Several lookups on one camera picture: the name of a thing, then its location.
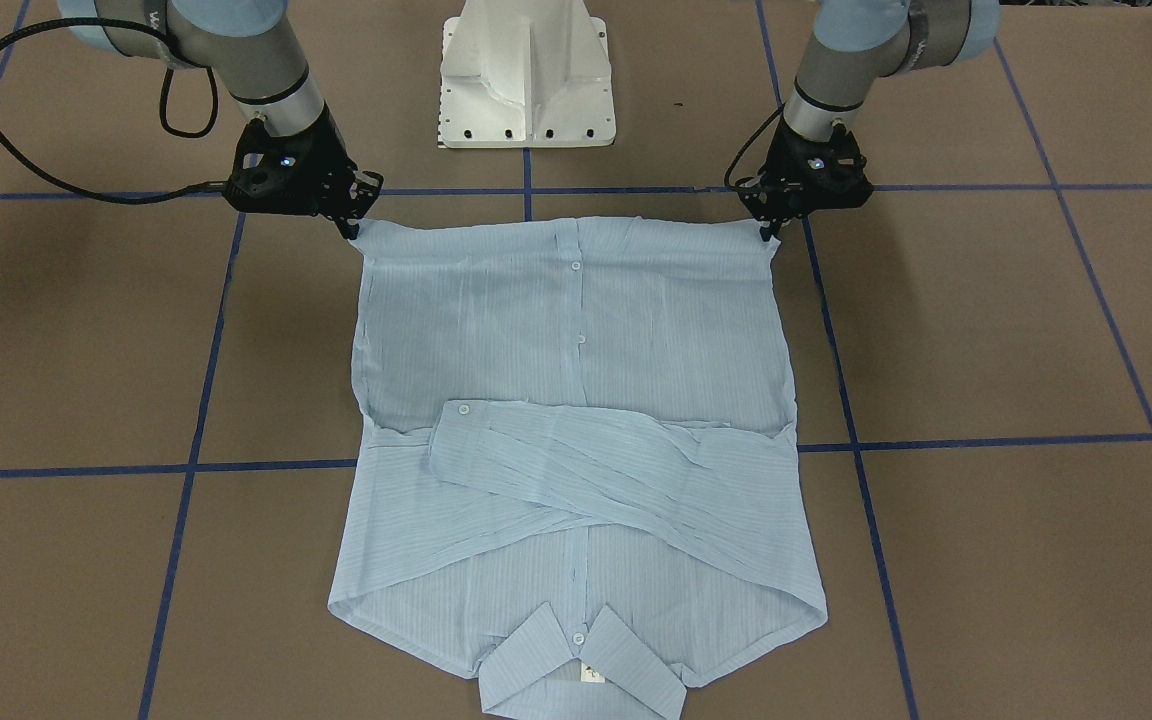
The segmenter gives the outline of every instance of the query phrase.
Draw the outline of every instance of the light blue shirt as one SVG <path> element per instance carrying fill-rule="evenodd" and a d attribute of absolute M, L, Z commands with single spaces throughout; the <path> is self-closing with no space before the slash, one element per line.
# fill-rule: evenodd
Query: light blue shirt
<path fill-rule="evenodd" d="M 520 720 L 677 720 L 826 621 L 758 225 L 364 222 L 355 245 L 334 615 Z"/>

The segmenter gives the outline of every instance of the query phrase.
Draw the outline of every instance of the shirt sleeve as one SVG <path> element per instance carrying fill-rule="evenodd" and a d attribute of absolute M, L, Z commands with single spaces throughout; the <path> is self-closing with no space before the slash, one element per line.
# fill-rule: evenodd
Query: shirt sleeve
<path fill-rule="evenodd" d="M 643 530 L 748 582 L 795 594 L 818 588 L 793 425 L 767 437 L 604 407 L 453 400 L 435 424 L 430 469 Z"/>

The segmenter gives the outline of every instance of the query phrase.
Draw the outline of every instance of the black cable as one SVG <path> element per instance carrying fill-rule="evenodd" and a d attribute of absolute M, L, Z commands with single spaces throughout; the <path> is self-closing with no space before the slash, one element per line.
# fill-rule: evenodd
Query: black cable
<path fill-rule="evenodd" d="M 119 29 L 129 29 L 129 31 L 142 32 L 147 36 L 154 37 L 158 41 L 162 41 L 164 46 L 173 50 L 174 53 L 174 41 L 170 37 L 166 36 L 164 32 L 156 31 L 151 26 L 142 23 L 132 23 L 130 20 L 115 20 L 115 18 L 56 18 L 56 20 L 45 20 L 45 22 L 32 24 L 31 26 L 23 26 L 18 31 L 12 32 L 3 37 L 0 37 L 0 53 L 8 50 L 12 45 L 17 44 L 20 40 L 24 40 L 26 37 L 40 35 L 52 29 L 60 29 L 66 26 L 113 26 Z M 225 188 L 225 181 L 212 181 L 212 182 L 200 182 L 195 184 L 187 184 L 179 190 L 173 190 L 172 192 L 164 192 L 161 195 L 150 195 L 147 197 L 120 197 L 118 195 L 106 195 L 105 192 L 96 192 L 88 190 L 83 187 L 77 187 L 77 184 L 65 182 L 62 179 L 52 176 L 51 173 L 38 167 L 32 160 L 29 160 L 23 152 L 17 150 L 17 146 L 13 145 L 12 141 L 3 135 L 0 129 L 0 143 L 3 143 L 3 149 L 17 159 L 20 164 L 29 168 L 36 176 L 45 179 L 45 181 L 54 184 L 55 187 L 63 188 L 74 195 L 81 195 L 83 197 L 90 197 L 92 200 L 101 202 L 114 202 L 116 205 L 150 205 L 154 202 L 174 200 L 177 197 L 195 195 L 197 192 L 219 192 Z"/>
<path fill-rule="evenodd" d="M 220 114 L 220 97 L 217 94 L 217 76 L 207 68 L 207 85 L 211 85 L 211 118 L 207 118 L 207 123 L 199 131 L 188 131 L 187 129 L 177 129 L 172 127 L 172 122 L 168 120 L 168 99 L 172 96 L 172 78 L 175 77 L 175 70 L 172 68 L 166 69 L 162 74 L 162 90 L 159 91 L 159 124 L 162 126 L 168 135 L 174 135 L 177 137 L 184 137 L 189 141 L 195 141 L 195 138 L 204 137 L 207 132 L 211 132 L 211 128 L 217 127 L 217 115 Z"/>
<path fill-rule="evenodd" d="M 749 136 L 749 141 L 745 141 L 745 145 L 740 146 L 740 151 L 737 151 L 735 158 L 732 159 L 732 165 L 727 165 L 727 172 L 723 173 L 723 187 L 726 187 L 727 190 L 730 191 L 750 190 L 750 188 L 748 187 L 742 188 L 733 185 L 732 174 L 736 172 L 736 165 L 740 164 L 741 158 L 744 158 L 745 151 L 749 150 L 749 146 L 753 145 L 755 141 L 758 141 L 759 136 L 763 136 L 763 134 L 767 131 L 768 126 L 771 126 L 773 122 L 776 122 L 776 118 L 780 118 L 783 111 L 785 111 L 785 103 L 781 103 L 781 105 L 778 106 L 776 111 L 773 111 L 773 113 L 768 115 L 767 119 L 763 120 L 763 124 L 758 126 L 758 129 L 756 129 L 755 135 Z"/>

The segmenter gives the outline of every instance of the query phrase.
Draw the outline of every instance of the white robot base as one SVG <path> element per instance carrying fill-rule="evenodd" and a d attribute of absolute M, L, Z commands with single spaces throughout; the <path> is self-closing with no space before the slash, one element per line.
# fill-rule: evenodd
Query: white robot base
<path fill-rule="evenodd" d="M 607 23 L 582 0 L 467 0 L 444 23 L 442 147 L 616 139 Z"/>

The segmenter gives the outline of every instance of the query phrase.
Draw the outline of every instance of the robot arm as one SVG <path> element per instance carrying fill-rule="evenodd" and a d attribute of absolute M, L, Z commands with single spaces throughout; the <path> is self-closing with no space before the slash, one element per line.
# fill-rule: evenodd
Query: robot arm
<path fill-rule="evenodd" d="M 380 192 L 379 174 L 358 172 L 344 150 L 305 53 L 288 22 L 287 0 L 59 0 L 67 18 L 128 20 L 174 40 L 114 26 L 76 26 L 90 45 L 161 60 L 169 69 L 212 68 L 247 115 L 223 197 L 238 211 L 324 215 L 342 236 Z M 248 156 L 260 159 L 243 167 Z"/>
<path fill-rule="evenodd" d="M 823 0 L 767 161 L 735 185 L 764 237 L 813 210 L 869 199 L 849 128 L 877 78 L 977 56 L 996 30 L 996 0 Z"/>

